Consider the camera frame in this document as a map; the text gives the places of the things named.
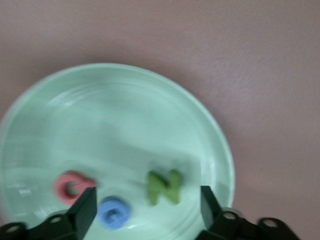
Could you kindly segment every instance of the plate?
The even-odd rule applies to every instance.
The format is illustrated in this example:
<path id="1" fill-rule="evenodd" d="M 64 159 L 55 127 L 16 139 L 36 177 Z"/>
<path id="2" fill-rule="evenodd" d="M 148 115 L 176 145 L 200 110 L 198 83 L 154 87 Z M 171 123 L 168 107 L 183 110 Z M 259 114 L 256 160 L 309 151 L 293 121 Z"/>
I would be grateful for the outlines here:
<path id="1" fill-rule="evenodd" d="M 147 175 L 182 176 L 180 203 L 152 206 Z M 11 107 L 0 128 L 0 201 L 7 222 L 34 227 L 69 208 L 53 192 L 65 171 L 95 179 L 98 203 L 122 198 L 130 219 L 117 230 L 96 218 L 86 240 L 193 240 L 205 228 L 200 185 L 230 207 L 235 179 L 228 143 L 189 92 L 139 67 L 95 63 L 52 74 Z"/>

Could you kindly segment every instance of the mint green plate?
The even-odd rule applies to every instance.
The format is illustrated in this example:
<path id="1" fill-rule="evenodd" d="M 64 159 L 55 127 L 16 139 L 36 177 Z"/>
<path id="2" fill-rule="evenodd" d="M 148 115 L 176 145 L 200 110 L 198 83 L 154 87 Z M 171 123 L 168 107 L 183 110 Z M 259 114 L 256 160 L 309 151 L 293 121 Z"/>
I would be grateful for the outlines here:
<path id="1" fill-rule="evenodd" d="M 183 177 L 181 202 L 150 206 L 146 176 Z M 0 201 L 7 222 L 34 227 L 69 206 L 52 191 L 67 170 L 96 179 L 132 216 L 118 230 L 93 222 L 86 240 L 193 240 L 205 228 L 200 185 L 224 207 L 233 201 L 232 156 L 216 121 L 189 92 L 154 72 L 121 64 L 72 67 L 23 94 L 0 129 Z"/>

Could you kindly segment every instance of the brown table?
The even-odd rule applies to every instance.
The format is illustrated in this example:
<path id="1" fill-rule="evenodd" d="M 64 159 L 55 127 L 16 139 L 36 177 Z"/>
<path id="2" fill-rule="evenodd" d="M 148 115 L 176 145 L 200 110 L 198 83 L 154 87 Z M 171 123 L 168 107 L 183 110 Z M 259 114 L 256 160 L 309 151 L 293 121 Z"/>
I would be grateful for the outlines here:
<path id="1" fill-rule="evenodd" d="M 319 0 L 0 0 L 0 117 L 39 79 L 95 62 L 160 73 L 212 112 L 234 207 L 319 237 Z"/>

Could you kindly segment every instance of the table surface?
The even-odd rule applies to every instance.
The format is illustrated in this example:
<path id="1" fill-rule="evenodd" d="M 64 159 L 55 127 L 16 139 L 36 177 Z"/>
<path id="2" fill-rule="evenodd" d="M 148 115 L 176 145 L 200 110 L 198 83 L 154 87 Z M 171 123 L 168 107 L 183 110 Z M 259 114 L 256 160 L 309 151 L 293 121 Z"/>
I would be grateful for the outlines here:
<path id="1" fill-rule="evenodd" d="M 0 1 L 0 118 L 41 78 L 129 64 L 193 93 L 234 158 L 234 207 L 317 239 L 320 1 Z"/>

